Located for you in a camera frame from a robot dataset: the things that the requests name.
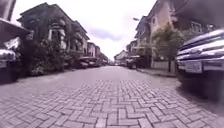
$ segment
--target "building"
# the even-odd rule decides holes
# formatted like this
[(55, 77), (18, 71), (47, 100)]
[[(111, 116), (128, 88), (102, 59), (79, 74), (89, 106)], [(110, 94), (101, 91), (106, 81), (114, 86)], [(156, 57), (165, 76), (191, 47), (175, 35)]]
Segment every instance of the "building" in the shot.
[(150, 25), (147, 22), (147, 17), (142, 16), (140, 19), (139, 24), (137, 25), (136, 29), (137, 31), (135, 35), (135, 39), (137, 41), (136, 47), (142, 47), (145, 46), (149, 42), (149, 36), (151, 34), (151, 28)]
[(87, 55), (90, 57), (96, 57), (96, 45), (92, 42), (88, 42)]
[(126, 46), (126, 50), (128, 52), (128, 55), (137, 55), (137, 46), (138, 46), (138, 41), (133, 40)]
[(119, 54), (114, 56), (115, 63), (118, 65), (125, 64), (126, 63), (125, 59), (127, 58), (127, 56), (128, 53), (125, 50), (121, 51)]
[(75, 31), (76, 32), (75, 34), (78, 36), (79, 39), (81, 39), (81, 43), (82, 43), (81, 51), (83, 51), (83, 55), (86, 56), (88, 55), (87, 51), (88, 51), (88, 40), (89, 40), (89, 37), (87, 36), (87, 31), (78, 21), (74, 21), (73, 25), (74, 25), (73, 31)]
[(57, 4), (43, 3), (20, 15), (18, 21), (33, 31), (33, 40), (59, 41), (62, 49), (87, 54), (89, 37), (86, 35), (86, 30), (78, 21), (73, 21)]
[(157, 0), (147, 16), (151, 35), (168, 23), (179, 30), (207, 33), (224, 25), (223, 0)]
[(95, 53), (96, 53), (96, 58), (99, 58), (100, 55), (102, 54), (99, 46), (96, 46), (96, 52)]

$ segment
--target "car tire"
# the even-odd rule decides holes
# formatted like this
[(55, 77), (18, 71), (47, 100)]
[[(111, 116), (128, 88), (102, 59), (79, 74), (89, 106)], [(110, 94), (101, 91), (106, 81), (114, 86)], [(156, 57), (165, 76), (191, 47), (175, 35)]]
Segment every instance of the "car tire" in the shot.
[(223, 75), (212, 73), (204, 81), (204, 95), (211, 101), (224, 102), (224, 79)]

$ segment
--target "window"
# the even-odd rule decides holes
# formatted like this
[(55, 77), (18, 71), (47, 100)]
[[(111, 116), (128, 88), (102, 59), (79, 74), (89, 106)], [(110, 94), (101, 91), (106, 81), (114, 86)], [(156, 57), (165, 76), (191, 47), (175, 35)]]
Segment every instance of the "window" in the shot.
[(197, 23), (197, 22), (191, 22), (191, 30), (194, 32), (202, 32), (202, 26), (201, 24)]
[(152, 23), (154, 24), (156, 22), (155, 17), (152, 18)]

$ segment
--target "paved street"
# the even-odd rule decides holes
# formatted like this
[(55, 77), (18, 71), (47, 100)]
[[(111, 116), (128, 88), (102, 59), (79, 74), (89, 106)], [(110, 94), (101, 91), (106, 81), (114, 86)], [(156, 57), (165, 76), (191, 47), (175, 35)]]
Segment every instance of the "paved street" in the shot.
[(0, 128), (224, 127), (222, 109), (179, 86), (122, 67), (27, 78), (0, 86)]

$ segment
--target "sky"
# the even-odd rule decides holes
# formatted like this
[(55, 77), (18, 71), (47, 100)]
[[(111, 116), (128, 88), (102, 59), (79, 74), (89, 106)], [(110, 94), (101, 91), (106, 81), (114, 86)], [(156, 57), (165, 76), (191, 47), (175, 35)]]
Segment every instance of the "sky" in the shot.
[(156, 0), (17, 0), (12, 22), (20, 13), (38, 4), (58, 4), (73, 20), (87, 30), (90, 41), (107, 57), (126, 49), (136, 34), (135, 28), (143, 15), (148, 15)]

